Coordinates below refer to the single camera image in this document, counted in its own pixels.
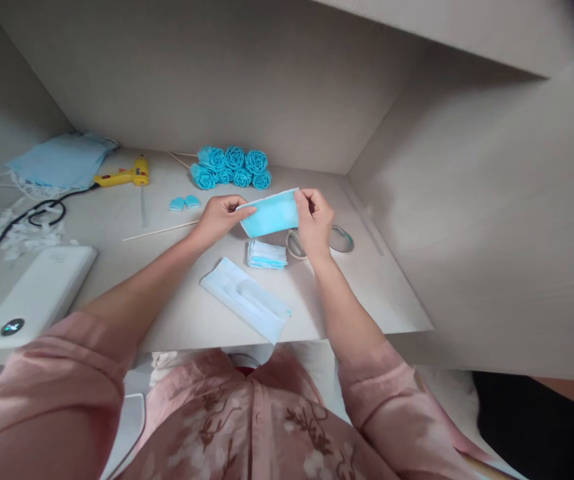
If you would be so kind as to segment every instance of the white desk surface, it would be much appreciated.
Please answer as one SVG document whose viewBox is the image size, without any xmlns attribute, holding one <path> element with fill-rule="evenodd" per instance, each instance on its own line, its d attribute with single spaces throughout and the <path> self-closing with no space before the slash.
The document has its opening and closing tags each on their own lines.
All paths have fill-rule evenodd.
<svg viewBox="0 0 574 480">
<path fill-rule="evenodd" d="M 118 167 L 130 168 L 139 153 L 138 150 L 120 149 L 105 160 L 100 172 L 110 173 Z M 193 226 L 122 241 L 127 237 L 180 225 L 200 217 L 202 207 L 182 212 L 168 211 L 169 202 L 173 198 L 193 194 L 204 206 L 214 195 L 236 193 L 252 201 L 294 187 L 315 187 L 320 189 L 335 210 L 335 223 L 353 237 L 354 251 L 347 255 L 336 255 L 335 258 L 358 300 L 380 328 L 385 333 L 433 328 L 386 243 L 344 176 L 270 167 L 273 182 L 268 190 L 218 185 L 215 190 L 202 191 L 191 182 L 187 170 L 166 153 L 142 153 L 149 159 L 151 170 L 151 182 L 144 187 L 148 228 L 142 228 L 140 190 L 132 184 L 98 189 L 65 201 L 67 216 L 63 244 L 76 239 L 81 245 L 91 245 L 99 252 L 72 309 L 128 278 L 190 232 Z M 278 232 L 260 240 L 284 245 L 285 238 L 286 232 Z M 267 342 L 199 285 L 200 279 L 222 257 L 230 258 L 263 288 L 276 294 L 291 307 L 293 316 L 282 332 L 281 341 L 326 337 L 323 312 L 309 262 L 287 256 L 289 264 L 283 271 L 250 268 L 245 264 L 248 240 L 238 225 L 196 262 L 144 340 L 141 346 L 143 351 L 203 349 Z M 0 300 L 11 290 L 34 256 L 25 255 L 16 261 L 3 261 L 0 252 Z M 0 351 L 0 363 L 4 363 L 9 353 Z"/>
</svg>

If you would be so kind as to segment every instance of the white power bank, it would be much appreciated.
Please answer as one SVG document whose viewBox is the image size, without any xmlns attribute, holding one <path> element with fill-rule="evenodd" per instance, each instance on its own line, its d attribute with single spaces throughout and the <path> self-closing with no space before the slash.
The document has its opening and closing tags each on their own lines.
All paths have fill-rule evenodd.
<svg viewBox="0 0 574 480">
<path fill-rule="evenodd" d="M 0 349 L 20 347 L 60 320 L 96 256 L 92 247 L 42 250 L 0 304 Z"/>
</svg>

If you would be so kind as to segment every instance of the hand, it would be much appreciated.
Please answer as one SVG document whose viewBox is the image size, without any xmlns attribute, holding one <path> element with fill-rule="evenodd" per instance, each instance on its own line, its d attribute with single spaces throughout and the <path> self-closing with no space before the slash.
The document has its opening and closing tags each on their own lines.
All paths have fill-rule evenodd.
<svg viewBox="0 0 574 480">
<path fill-rule="evenodd" d="M 200 244 L 212 247 L 221 240 L 233 226 L 252 216 L 256 207 L 247 207 L 236 211 L 236 207 L 247 203 L 240 195 L 225 195 L 223 197 L 212 197 L 200 222 L 191 232 L 191 236 L 199 239 Z"/>
<path fill-rule="evenodd" d="M 333 226 L 333 210 L 316 189 L 293 192 L 298 207 L 298 237 L 309 260 L 331 256 L 329 235 Z"/>
</svg>

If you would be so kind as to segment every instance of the person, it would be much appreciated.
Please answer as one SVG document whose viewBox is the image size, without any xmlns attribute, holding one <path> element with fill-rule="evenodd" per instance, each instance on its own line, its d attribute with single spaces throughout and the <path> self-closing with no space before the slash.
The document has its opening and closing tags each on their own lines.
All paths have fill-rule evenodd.
<svg viewBox="0 0 574 480">
<path fill-rule="evenodd" d="M 351 425 L 325 408 L 288 349 L 248 377 L 221 350 L 203 351 L 161 369 L 138 453 L 119 478 L 474 479 L 334 262 L 333 210 L 317 190 L 294 196 Z M 196 259 L 254 213 L 235 210 L 244 203 L 212 198 L 186 238 L 12 354 L 0 374 L 0 479 L 100 476 L 138 343 Z M 168 367 L 169 358 L 183 356 L 157 360 Z"/>
</svg>

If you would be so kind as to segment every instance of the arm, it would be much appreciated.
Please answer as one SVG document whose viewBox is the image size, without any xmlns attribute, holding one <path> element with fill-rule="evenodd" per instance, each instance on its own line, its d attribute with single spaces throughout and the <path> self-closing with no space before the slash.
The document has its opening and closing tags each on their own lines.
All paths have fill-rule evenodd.
<svg viewBox="0 0 574 480">
<path fill-rule="evenodd" d="M 121 361 L 135 352 L 153 321 L 178 289 L 193 264 L 233 226 L 252 215 L 255 207 L 235 211 L 246 203 L 238 195 L 209 200 L 196 228 L 156 260 L 81 309 L 111 332 L 106 353 Z"/>
<path fill-rule="evenodd" d="M 352 424 L 401 478 L 473 479 L 414 370 L 360 305 L 329 250 L 333 210 L 318 190 L 294 193 L 299 237 L 322 298 Z"/>
<path fill-rule="evenodd" d="M 253 209 L 214 197 L 196 228 L 134 276 L 16 350 L 0 374 L 0 478 L 98 478 L 138 342 L 196 259 Z"/>
</svg>

